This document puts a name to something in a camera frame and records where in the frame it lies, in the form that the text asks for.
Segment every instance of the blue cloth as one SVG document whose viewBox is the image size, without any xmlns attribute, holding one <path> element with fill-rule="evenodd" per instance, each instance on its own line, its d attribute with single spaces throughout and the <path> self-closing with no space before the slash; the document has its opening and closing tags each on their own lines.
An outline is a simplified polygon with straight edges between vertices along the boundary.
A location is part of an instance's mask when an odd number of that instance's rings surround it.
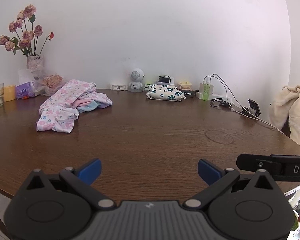
<svg viewBox="0 0 300 240">
<path fill-rule="evenodd" d="M 87 106 L 77 106 L 77 110 L 79 113 L 90 112 L 90 111 L 96 109 L 99 105 L 101 105 L 100 102 L 92 100 L 91 103 Z"/>
</svg>

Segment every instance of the wood grain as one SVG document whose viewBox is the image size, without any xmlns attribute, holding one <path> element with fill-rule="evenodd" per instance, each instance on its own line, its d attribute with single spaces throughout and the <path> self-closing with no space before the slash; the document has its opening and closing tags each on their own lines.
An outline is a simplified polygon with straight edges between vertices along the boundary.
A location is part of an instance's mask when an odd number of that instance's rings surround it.
<svg viewBox="0 0 300 240">
<path fill-rule="evenodd" d="M 236 168 L 241 153 L 300 155 L 285 135 L 206 101 L 149 100 L 144 93 L 99 90 L 111 107 L 79 115 L 70 134 L 36 132 L 47 97 L 0 108 L 0 190 L 12 196 L 34 168 L 57 173 L 94 157 L 102 174 L 93 187 L 116 201 L 185 199 L 206 187 L 197 163 L 206 158 Z M 283 191 L 297 183 L 281 183 Z"/>
</svg>

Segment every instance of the water stain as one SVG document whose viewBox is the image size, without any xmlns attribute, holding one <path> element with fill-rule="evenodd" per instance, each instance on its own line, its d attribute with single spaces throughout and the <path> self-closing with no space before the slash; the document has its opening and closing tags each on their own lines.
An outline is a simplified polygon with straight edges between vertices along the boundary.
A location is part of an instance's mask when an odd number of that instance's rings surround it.
<svg viewBox="0 0 300 240">
<path fill-rule="evenodd" d="M 211 141 L 219 144 L 233 144 L 234 139 L 231 135 L 219 130 L 207 130 L 204 135 Z"/>
</svg>

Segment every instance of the green bottle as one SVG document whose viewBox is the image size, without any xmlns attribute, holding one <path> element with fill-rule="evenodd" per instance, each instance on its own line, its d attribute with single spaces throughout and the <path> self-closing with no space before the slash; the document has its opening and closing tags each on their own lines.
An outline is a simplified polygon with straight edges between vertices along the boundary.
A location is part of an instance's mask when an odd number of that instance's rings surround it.
<svg viewBox="0 0 300 240">
<path fill-rule="evenodd" d="M 204 84 L 202 100 L 209 100 L 210 84 Z"/>
</svg>

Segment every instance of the floral pillow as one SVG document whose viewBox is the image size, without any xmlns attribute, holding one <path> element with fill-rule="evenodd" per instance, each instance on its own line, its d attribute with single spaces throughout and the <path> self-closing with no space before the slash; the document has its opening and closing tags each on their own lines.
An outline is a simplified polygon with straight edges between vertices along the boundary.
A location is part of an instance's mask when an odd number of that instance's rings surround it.
<svg viewBox="0 0 300 240">
<path fill-rule="evenodd" d="M 175 86 L 168 85 L 150 85 L 146 96 L 150 99 L 181 101 L 186 99 L 185 95 Z"/>
</svg>

